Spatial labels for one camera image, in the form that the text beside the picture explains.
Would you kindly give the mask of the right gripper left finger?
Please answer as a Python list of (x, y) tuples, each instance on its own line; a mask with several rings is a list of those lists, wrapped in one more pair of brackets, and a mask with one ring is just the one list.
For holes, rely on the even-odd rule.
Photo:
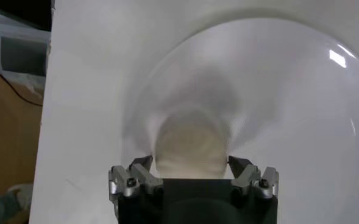
[(144, 191), (148, 195), (163, 195), (163, 180), (149, 171), (153, 162), (152, 155), (135, 158), (125, 168), (113, 166), (108, 172), (109, 200), (116, 201), (120, 196), (134, 198)]

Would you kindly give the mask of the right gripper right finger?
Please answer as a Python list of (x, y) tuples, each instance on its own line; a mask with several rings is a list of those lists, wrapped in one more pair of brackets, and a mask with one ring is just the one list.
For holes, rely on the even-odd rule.
[(240, 190), (242, 195), (253, 191), (257, 198), (271, 199), (279, 194), (279, 173), (274, 167), (267, 167), (263, 173), (248, 159), (228, 157), (228, 164), (234, 179), (231, 185)]

